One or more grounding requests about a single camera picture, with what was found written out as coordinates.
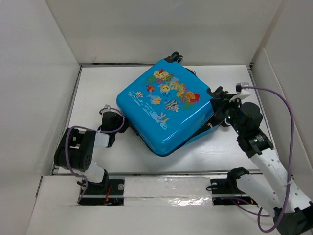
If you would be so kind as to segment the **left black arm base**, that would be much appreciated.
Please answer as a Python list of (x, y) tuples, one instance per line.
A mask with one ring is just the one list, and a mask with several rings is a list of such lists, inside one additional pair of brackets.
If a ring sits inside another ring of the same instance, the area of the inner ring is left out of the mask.
[(124, 205), (124, 179), (108, 179), (105, 187), (88, 182), (85, 193), (81, 187), (82, 198), (78, 202), (82, 206), (122, 206)]

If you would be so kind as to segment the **blue hard-shell suitcase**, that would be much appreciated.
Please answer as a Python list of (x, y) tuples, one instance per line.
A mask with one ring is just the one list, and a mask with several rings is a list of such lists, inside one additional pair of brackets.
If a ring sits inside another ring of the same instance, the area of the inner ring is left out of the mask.
[(116, 98), (130, 127), (161, 157), (218, 128), (210, 124), (209, 86), (182, 60), (178, 52), (161, 59)]

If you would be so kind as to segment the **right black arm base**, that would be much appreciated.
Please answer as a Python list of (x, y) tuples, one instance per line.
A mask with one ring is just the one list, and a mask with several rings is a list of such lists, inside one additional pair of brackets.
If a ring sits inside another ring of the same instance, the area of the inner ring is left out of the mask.
[(214, 206), (258, 205), (251, 197), (230, 186), (226, 178), (210, 179), (206, 190), (211, 192)]

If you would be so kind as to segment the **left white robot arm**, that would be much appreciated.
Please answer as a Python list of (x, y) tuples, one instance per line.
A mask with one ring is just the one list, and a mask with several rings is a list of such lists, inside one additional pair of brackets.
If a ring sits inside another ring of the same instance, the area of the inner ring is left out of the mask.
[(107, 171), (92, 159), (94, 149), (112, 147), (116, 134), (124, 132), (128, 123), (115, 108), (103, 108), (99, 114), (102, 124), (96, 130), (81, 126), (65, 130), (54, 154), (54, 164), (82, 178), (82, 186), (92, 186), (98, 194), (104, 194), (109, 189), (109, 177)]

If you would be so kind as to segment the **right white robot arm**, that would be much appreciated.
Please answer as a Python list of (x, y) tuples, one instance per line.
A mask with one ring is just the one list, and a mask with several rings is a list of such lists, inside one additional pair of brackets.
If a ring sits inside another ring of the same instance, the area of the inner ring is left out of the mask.
[(263, 233), (277, 230), (282, 235), (301, 235), (313, 228), (313, 202), (292, 179), (295, 128), (292, 110), (283, 96), (265, 89), (284, 102), (291, 119), (288, 166), (284, 167), (279, 157), (264, 155), (264, 152), (274, 151), (274, 146), (260, 129), (263, 115), (259, 106), (242, 102), (250, 95), (250, 89), (252, 86), (239, 83), (234, 94), (222, 87), (214, 92), (207, 89), (207, 93), (213, 97), (211, 103), (215, 116), (235, 130), (239, 147), (260, 169), (271, 188), (261, 185), (243, 167), (228, 172), (226, 187), (230, 192), (241, 191), (258, 203), (257, 224)]

